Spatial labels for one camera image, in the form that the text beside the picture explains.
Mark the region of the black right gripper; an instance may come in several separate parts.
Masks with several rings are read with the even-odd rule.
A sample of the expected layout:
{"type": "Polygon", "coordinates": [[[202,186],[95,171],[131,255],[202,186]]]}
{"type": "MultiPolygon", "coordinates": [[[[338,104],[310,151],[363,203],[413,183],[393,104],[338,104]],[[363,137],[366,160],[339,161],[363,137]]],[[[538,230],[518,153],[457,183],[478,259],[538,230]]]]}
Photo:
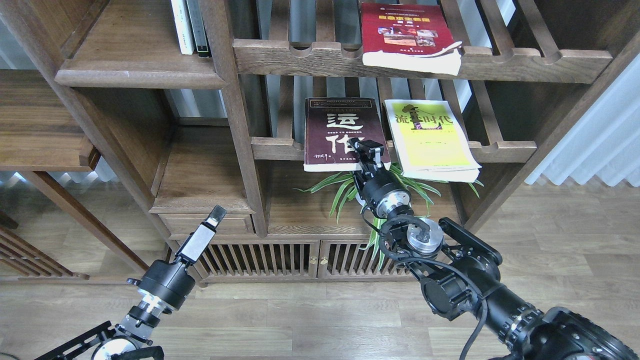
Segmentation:
{"type": "Polygon", "coordinates": [[[361,170],[352,173],[360,198],[380,219],[411,215],[410,193],[390,170],[383,166],[384,146],[373,140],[350,137],[361,170]]]}

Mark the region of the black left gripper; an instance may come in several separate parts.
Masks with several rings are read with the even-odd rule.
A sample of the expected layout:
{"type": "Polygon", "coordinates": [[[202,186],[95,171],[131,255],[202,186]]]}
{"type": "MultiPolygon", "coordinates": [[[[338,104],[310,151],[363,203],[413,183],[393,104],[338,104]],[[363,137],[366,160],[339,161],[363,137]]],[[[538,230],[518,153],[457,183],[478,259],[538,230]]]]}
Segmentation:
{"type": "Polygon", "coordinates": [[[225,208],[216,205],[181,245],[173,262],[157,259],[151,264],[137,285],[138,290],[159,297],[175,310],[180,309],[195,285],[186,269],[196,264],[226,214],[225,208]]]}

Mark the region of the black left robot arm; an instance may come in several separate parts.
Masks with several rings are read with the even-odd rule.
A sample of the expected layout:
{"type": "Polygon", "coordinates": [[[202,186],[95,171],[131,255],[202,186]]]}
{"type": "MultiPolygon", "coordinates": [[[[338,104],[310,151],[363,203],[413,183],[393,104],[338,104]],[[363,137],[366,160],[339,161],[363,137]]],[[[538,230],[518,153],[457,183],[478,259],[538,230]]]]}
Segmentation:
{"type": "Polygon", "coordinates": [[[78,335],[64,344],[39,356],[40,360],[73,360],[95,347],[93,360],[162,360],[161,346],[153,345],[151,333],[160,323],[160,315],[171,314],[185,303],[195,286],[188,268],[198,261],[227,211],[217,205],[186,239],[172,262],[158,259],[141,279],[128,278],[137,286],[142,299],[132,306],[114,328],[109,321],[78,335]]]}

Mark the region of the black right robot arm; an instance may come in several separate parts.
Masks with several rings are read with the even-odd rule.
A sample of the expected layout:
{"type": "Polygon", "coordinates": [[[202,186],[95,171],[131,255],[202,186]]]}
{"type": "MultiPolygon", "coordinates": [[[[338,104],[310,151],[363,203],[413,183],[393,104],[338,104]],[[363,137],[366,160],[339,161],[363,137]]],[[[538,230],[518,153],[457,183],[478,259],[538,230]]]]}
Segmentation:
{"type": "Polygon", "coordinates": [[[384,148],[349,140],[359,162],[353,178],[374,218],[382,219],[377,246],[418,280],[435,315],[454,320],[469,312],[478,320],[462,349],[466,355],[482,328],[509,349],[508,360],[637,360],[638,355],[589,319],[564,307],[542,312],[501,281],[501,254],[449,218],[414,215],[410,194],[382,163],[384,148]]]}

